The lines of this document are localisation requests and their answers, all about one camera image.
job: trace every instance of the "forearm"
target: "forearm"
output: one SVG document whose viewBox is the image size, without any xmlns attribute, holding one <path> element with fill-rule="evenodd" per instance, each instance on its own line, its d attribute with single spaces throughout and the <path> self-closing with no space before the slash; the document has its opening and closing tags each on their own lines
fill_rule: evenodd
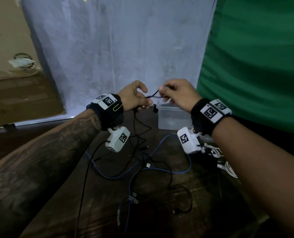
<svg viewBox="0 0 294 238">
<path fill-rule="evenodd" d="M 212 137 L 244 187 L 294 231 L 294 156 L 232 118 L 222 120 Z"/>
<path fill-rule="evenodd" d="M 78 164 L 101 130 L 88 109 L 0 160 L 0 237 L 16 237 Z"/>
</svg>

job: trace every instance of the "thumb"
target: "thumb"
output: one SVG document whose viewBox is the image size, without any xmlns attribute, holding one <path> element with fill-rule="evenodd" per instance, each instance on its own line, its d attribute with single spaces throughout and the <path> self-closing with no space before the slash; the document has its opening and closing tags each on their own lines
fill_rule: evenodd
<svg viewBox="0 0 294 238">
<path fill-rule="evenodd" d="M 160 86 L 160 87 L 158 88 L 158 90 L 159 90 L 159 92 L 160 92 L 162 95 L 165 95 L 165 96 L 167 96 L 167 97 L 169 97 L 169 98 L 173 98 L 174 93 L 175 93 L 174 90 L 172 90 L 171 88 L 169 88 L 169 87 L 167 87 L 167 86 Z"/>
<path fill-rule="evenodd" d="M 152 100 L 149 98 L 138 98 L 138 106 L 150 106 L 152 105 Z"/>
</svg>

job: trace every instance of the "tattooed forearm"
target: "tattooed forearm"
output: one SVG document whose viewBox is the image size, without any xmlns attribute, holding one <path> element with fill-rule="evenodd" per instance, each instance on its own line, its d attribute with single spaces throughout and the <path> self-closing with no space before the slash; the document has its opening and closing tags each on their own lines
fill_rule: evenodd
<svg viewBox="0 0 294 238">
<path fill-rule="evenodd" d="M 59 189 L 101 130 L 92 110 L 0 161 L 0 237 L 16 237 Z"/>
</svg>

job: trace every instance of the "white backdrop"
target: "white backdrop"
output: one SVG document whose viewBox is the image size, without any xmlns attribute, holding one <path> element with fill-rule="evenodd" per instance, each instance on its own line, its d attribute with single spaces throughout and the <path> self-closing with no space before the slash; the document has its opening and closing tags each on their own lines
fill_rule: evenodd
<svg viewBox="0 0 294 238">
<path fill-rule="evenodd" d="M 67 111 L 138 79 L 196 85 L 216 0 L 21 0 Z"/>
</svg>

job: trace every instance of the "hand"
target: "hand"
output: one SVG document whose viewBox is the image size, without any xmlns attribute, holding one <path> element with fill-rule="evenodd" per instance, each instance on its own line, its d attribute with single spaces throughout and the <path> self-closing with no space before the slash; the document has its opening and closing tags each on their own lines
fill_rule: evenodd
<svg viewBox="0 0 294 238">
<path fill-rule="evenodd" d="M 181 109 L 191 112 L 194 105 L 202 99 L 196 89 L 186 79 L 170 79 L 159 87 L 159 93 L 169 104 L 176 103 Z"/>
<path fill-rule="evenodd" d="M 149 106 L 152 105 L 152 100 L 145 98 L 145 95 L 138 92 L 137 88 L 144 93 L 148 92 L 145 84 L 138 80 L 132 82 L 118 92 L 118 95 L 121 97 L 124 112 L 136 107 L 139 107 L 138 109 L 140 110 L 140 106 L 146 106 L 146 108 L 149 108 Z"/>
</svg>

